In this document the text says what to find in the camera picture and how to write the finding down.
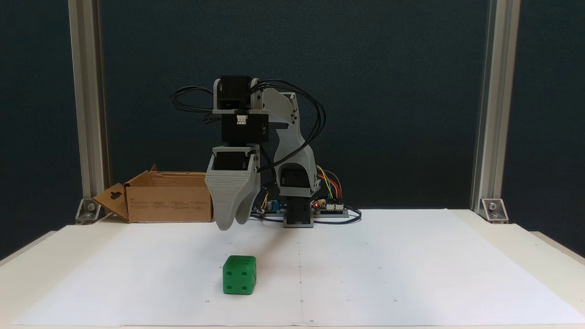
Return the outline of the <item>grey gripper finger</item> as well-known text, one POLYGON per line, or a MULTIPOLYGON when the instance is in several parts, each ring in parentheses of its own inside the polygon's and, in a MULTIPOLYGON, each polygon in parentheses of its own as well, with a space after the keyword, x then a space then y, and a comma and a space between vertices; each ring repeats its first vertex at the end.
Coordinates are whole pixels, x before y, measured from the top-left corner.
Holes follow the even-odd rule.
POLYGON ((227 231, 236 222, 236 209, 243 198, 242 190, 249 182, 250 174, 248 171, 206 173, 205 183, 213 201, 214 220, 221 231, 227 231))
POLYGON ((254 207, 255 200, 261 189, 261 175, 253 169, 250 174, 250 180, 242 190, 242 200, 237 206, 235 220, 240 225, 245 224, 250 217, 251 210, 254 207))

